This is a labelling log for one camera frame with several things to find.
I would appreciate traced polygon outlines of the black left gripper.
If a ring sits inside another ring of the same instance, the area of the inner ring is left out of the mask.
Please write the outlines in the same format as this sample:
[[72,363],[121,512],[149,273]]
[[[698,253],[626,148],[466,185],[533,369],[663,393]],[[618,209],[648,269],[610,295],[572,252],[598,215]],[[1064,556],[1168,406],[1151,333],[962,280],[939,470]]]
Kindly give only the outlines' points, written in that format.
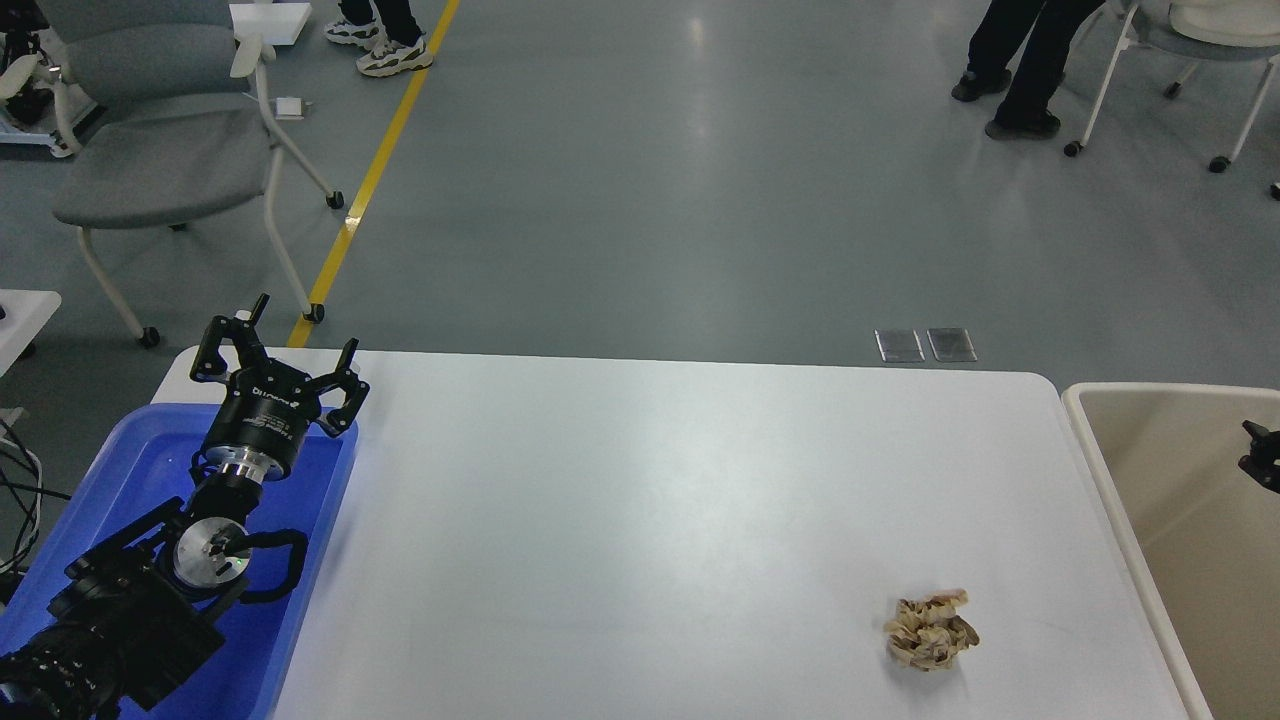
[[[227,396],[202,442],[204,459],[255,457],[262,468],[259,482],[292,473],[311,423],[332,438],[349,430],[370,391],[353,369],[357,338],[346,342],[332,372],[317,377],[271,360],[257,334],[269,302],[270,295],[261,293],[247,319],[215,315],[189,369],[193,382],[227,383]],[[221,355],[225,341],[236,351],[236,372]],[[321,397],[333,391],[342,392],[342,404],[325,411]]]

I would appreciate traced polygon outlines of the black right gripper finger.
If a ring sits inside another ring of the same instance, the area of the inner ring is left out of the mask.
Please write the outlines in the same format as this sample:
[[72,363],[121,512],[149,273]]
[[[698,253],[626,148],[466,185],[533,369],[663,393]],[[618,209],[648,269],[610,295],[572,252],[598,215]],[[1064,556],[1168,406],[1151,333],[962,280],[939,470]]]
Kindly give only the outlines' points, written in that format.
[[1239,469],[1263,488],[1279,493],[1279,430],[1249,420],[1244,420],[1242,428],[1251,442],[1248,452],[1238,460]]

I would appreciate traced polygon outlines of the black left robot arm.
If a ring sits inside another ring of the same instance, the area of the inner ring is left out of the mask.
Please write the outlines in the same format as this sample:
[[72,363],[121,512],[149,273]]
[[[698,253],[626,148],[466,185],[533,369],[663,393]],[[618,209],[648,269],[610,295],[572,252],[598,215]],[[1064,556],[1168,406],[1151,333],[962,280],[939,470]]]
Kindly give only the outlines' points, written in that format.
[[294,470],[310,429],[355,428],[370,386],[348,340],[333,370],[312,375],[273,357],[247,316],[214,316],[189,377],[225,398],[193,452],[188,498],[172,497],[100,539],[65,568],[51,621],[3,656],[5,719],[116,719],[151,710],[224,646],[218,620],[237,605],[274,603],[302,582],[311,530],[251,530],[265,486]]

